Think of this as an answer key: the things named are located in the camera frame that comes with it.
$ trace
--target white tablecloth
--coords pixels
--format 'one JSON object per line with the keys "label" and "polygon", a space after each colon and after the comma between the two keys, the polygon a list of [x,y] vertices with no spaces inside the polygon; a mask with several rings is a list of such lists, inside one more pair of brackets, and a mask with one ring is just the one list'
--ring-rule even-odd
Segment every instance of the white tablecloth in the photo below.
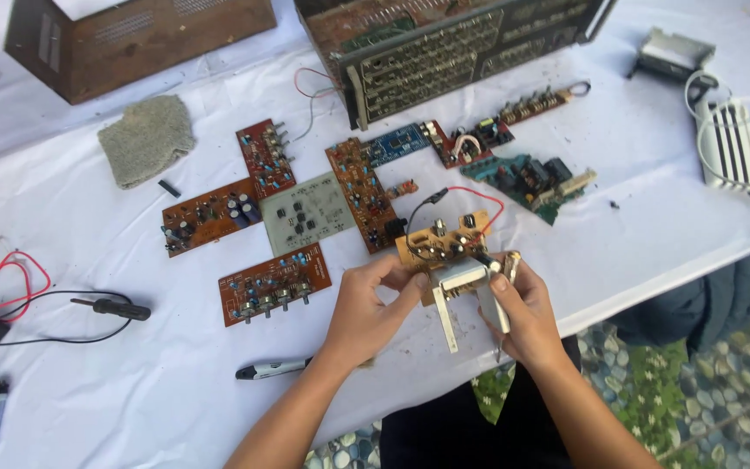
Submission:
{"label": "white tablecloth", "polygon": [[[303,33],[293,7],[286,2],[276,6],[289,30],[265,35],[278,42],[264,46],[297,50],[294,42]],[[320,100],[314,131],[288,149],[297,158],[294,174],[305,181],[328,172],[323,149],[352,135],[369,139],[425,119],[438,119],[444,129],[472,125],[507,99],[546,83],[592,80],[587,98],[516,125],[516,142],[504,153],[560,156],[576,174],[595,168],[597,185],[564,207],[554,227],[509,203],[489,238],[494,251],[523,252],[548,283],[562,334],[575,333],[750,253],[750,198],[704,186],[693,148],[695,128],[681,89],[644,73],[624,79],[652,25],[715,43],[717,57],[710,69],[736,94],[750,95],[750,2],[622,0],[595,44],[451,93],[378,122],[368,133],[349,131],[336,97]],[[262,43],[260,37],[250,44]],[[319,67],[317,56],[299,48],[240,73],[178,87],[198,144],[163,177],[184,198],[246,177],[236,130],[267,118],[285,121],[292,135],[307,127],[308,100],[291,81],[300,66]],[[82,119],[80,107],[51,104],[53,96],[35,97],[36,102],[17,98],[25,81],[0,82],[0,133],[26,122],[20,132],[39,137],[60,122]],[[307,89],[326,85],[309,75],[302,83]],[[117,107],[163,90],[158,80],[144,84],[114,93],[105,104]],[[3,102],[7,96],[13,98]],[[64,110],[47,128],[37,127],[36,116],[26,117],[40,102]],[[236,381],[236,369],[311,355],[328,326],[343,270],[371,259],[355,229],[323,240],[332,289],[315,294],[309,306],[297,302],[271,320],[256,318],[252,325],[225,329],[217,279],[273,257],[264,226],[170,260],[158,227],[161,210],[174,204],[172,196],[154,181],[129,191],[112,181],[96,133],[116,118],[88,122],[0,157],[0,258],[7,248],[19,248],[47,268],[57,289],[111,289],[153,308],[150,320],[96,345],[0,349],[0,377],[13,383],[0,437],[0,467],[220,466],[296,379]],[[0,134],[13,141],[23,137]],[[415,178],[421,186],[418,194],[395,203],[403,216],[446,185],[498,195],[456,170],[446,171],[432,149],[384,166],[378,175],[384,185]],[[611,200],[621,208],[611,208]],[[494,208],[459,193],[447,201],[424,208],[413,228],[437,217],[455,226],[461,214]],[[3,274],[0,300],[19,291],[19,280],[11,274]],[[459,352],[448,353],[432,307],[417,308],[376,366],[356,371],[343,385],[316,443],[442,395],[495,365],[476,300],[460,298],[450,306]],[[7,339],[100,336],[121,323],[68,304],[67,298],[50,297],[37,301]]]}

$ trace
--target black screwdriver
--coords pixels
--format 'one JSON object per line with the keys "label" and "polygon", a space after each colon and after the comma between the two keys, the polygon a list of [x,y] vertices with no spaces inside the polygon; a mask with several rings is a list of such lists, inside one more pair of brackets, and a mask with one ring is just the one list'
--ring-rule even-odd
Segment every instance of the black screwdriver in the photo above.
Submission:
{"label": "black screwdriver", "polygon": [[101,298],[97,301],[86,301],[78,298],[71,298],[71,303],[85,304],[91,306],[94,312],[101,314],[114,314],[126,319],[147,320],[151,315],[151,310],[144,306],[135,304],[117,303],[115,301]]}

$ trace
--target hand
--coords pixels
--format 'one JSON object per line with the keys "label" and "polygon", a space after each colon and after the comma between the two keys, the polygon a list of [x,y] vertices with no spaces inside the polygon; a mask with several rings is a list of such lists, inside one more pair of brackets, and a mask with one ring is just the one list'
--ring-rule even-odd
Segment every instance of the hand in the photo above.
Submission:
{"label": "hand", "polygon": [[[338,304],[318,356],[345,372],[375,357],[421,301],[429,283],[426,274],[415,274],[394,254],[344,272]],[[381,284],[401,291],[393,303],[383,304],[375,294]]]}
{"label": "hand", "polygon": [[497,340],[503,341],[505,353],[531,372],[554,368],[569,360],[557,332],[546,282],[528,264],[519,264],[513,287],[504,275],[496,274],[491,279],[491,291],[511,321],[511,332],[507,335],[485,321]]}

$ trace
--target gray cloth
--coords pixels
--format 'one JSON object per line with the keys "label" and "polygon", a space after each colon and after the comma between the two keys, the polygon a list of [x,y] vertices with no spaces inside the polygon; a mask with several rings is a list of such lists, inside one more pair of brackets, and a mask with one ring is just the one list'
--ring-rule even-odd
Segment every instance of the gray cloth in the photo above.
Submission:
{"label": "gray cloth", "polygon": [[611,317],[633,346],[663,346],[687,337],[691,355],[750,324],[750,255]]}
{"label": "gray cloth", "polygon": [[178,96],[135,103],[98,132],[120,188],[133,188],[169,168],[196,146],[187,107]]}

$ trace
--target red wire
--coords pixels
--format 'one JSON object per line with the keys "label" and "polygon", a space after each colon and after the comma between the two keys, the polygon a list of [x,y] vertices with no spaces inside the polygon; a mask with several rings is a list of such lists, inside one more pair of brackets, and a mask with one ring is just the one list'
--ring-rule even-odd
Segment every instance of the red wire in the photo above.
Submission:
{"label": "red wire", "polygon": [[[11,256],[15,256],[17,254],[25,256],[28,260],[30,260],[31,262],[33,262],[34,265],[36,265],[36,268],[39,269],[40,272],[43,273],[43,276],[45,277],[46,284],[45,284],[45,286],[43,287],[42,290],[40,290],[38,292],[32,292],[31,291],[31,282],[28,279],[28,272],[27,272],[27,269],[25,268],[25,266],[22,265],[22,264],[19,264],[16,261],[9,261],[9,259],[10,259]],[[2,259],[2,262],[0,262],[0,273],[2,272],[2,269],[4,269],[5,267],[7,267],[8,265],[15,265],[16,267],[18,267],[19,269],[22,270],[22,273],[25,275],[25,293],[26,293],[26,295],[23,296],[23,297],[21,297],[21,298],[16,298],[15,300],[11,300],[11,301],[5,302],[3,304],[0,304],[0,310],[2,308],[4,308],[5,306],[9,306],[11,304],[18,303],[20,301],[29,301],[32,298],[34,298],[35,296],[37,296],[38,294],[45,293],[49,288],[51,288],[51,277],[48,275],[48,272],[46,272],[45,269],[43,269],[43,267],[33,257],[31,257],[30,255],[28,255],[28,254],[26,254],[26,253],[24,253],[22,251],[9,252],[9,253],[7,253],[7,255],[5,255],[5,258]],[[3,322],[13,322],[13,321],[21,318],[22,315],[25,314],[25,311],[27,311],[27,307],[28,307],[28,304],[26,304],[25,307],[22,308],[22,312],[20,312],[19,314],[17,314],[16,317],[13,317],[13,318],[10,318],[10,319],[5,319],[5,320],[2,320],[2,321]]]}
{"label": "red wire", "polygon": [[306,98],[312,98],[312,97],[314,97],[315,99],[325,98],[325,97],[327,97],[328,95],[330,95],[330,94],[334,93],[334,91],[327,91],[327,92],[325,92],[325,93],[323,93],[323,94],[319,94],[318,96],[312,96],[311,94],[306,94],[306,92],[305,92],[305,91],[302,91],[302,90],[300,89],[300,85],[299,85],[299,83],[297,82],[297,80],[299,80],[299,78],[300,78],[300,73],[302,73],[302,72],[314,72],[314,73],[317,73],[318,75],[321,75],[321,76],[323,76],[323,77],[326,77],[326,78],[327,78],[327,79],[329,79],[329,80],[332,80],[332,85],[334,85],[334,87],[335,87],[335,88],[337,88],[337,87],[338,87],[338,82],[334,81],[334,79],[333,79],[333,78],[332,78],[331,76],[327,75],[326,73],[323,73],[323,72],[318,72],[318,71],[317,71],[317,70],[315,70],[315,69],[308,69],[308,68],[306,68],[306,67],[302,67],[302,68],[300,68],[300,69],[297,69],[297,71],[296,71],[296,72],[294,72],[294,88],[296,88],[296,89],[297,89],[297,91],[299,91],[299,92],[300,92],[300,94],[301,94],[301,95],[303,95],[303,96],[305,96]]}
{"label": "red wire", "polygon": [[[482,193],[480,193],[480,192],[478,192],[476,190],[473,190],[472,188],[462,187],[461,185],[454,185],[454,186],[448,187],[447,190],[453,190],[453,189],[456,189],[456,188],[460,189],[460,190],[466,190],[467,192],[474,193],[475,195],[478,195],[479,197],[482,197],[482,198],[487,198],[488,200],[493,200],[494,202],[496,202],[496,203],[499,204],[499,211],[497,212],[497,214],[494,215],[493,218],[491,218],[491,221],[487,222],[487,225],[485,225],[485,227],[482,229],[482,231],[479,232],[479,234],[485,235],[485,232],[489,228],[491,228],[491,225],[493,225],[493,222],[497,221],[497,218],[499,218],[499,215],[503,214],[503,210],[505,210],[505,204],[499,198],[494,198],[494,197],[491,197],[490,195],[482,194]],[[478,243],[479,240],[482,240],[482,236],[477,236],[474,240],[472,240],[471,242],[465,244],[465,246],[470,246],[470,245],[473,245],[475,243]]]}

